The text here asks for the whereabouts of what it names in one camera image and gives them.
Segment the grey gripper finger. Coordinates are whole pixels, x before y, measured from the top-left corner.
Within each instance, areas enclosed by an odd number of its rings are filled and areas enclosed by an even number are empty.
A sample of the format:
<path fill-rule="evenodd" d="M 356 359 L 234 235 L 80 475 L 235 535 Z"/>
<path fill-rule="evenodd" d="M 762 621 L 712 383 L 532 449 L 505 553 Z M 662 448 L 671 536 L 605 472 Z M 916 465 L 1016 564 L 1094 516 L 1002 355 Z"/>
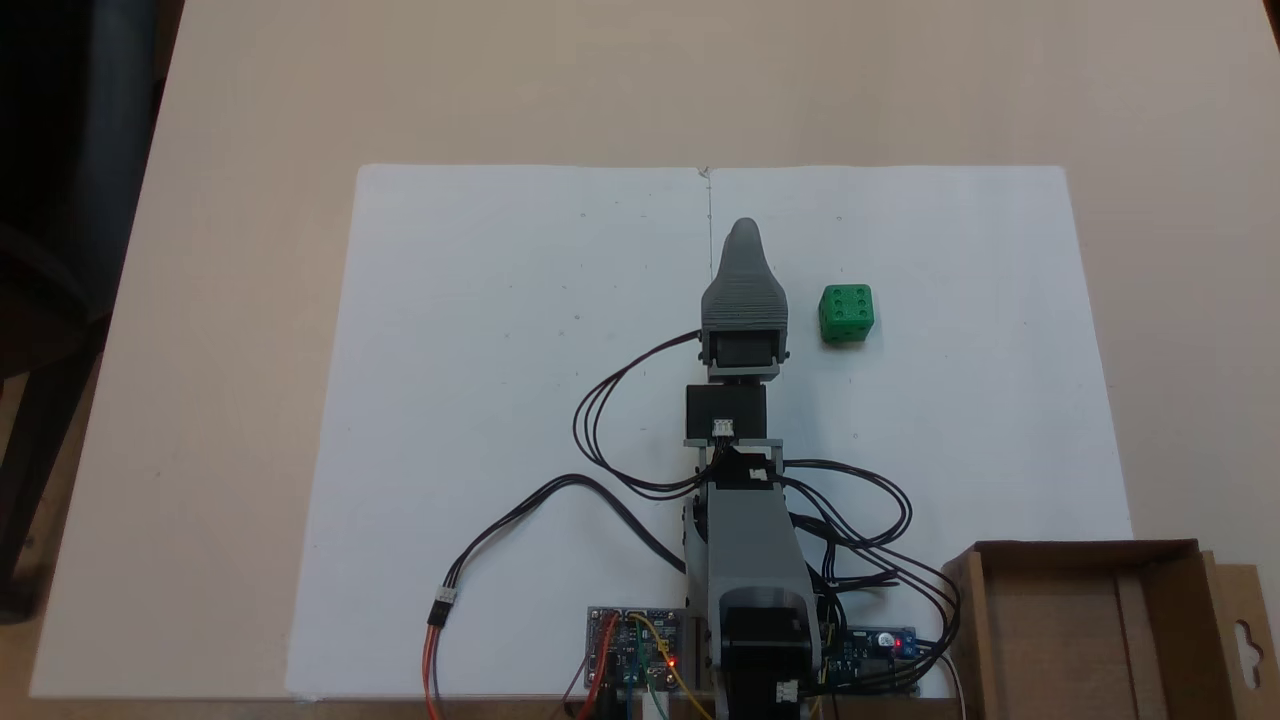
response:
<path fill-rule="evenodd" d="M 762 232 L 754 219 L 739 218 L 732 224 L 703 300 L 785 301 L 785 291 L 771 269 Z"/>

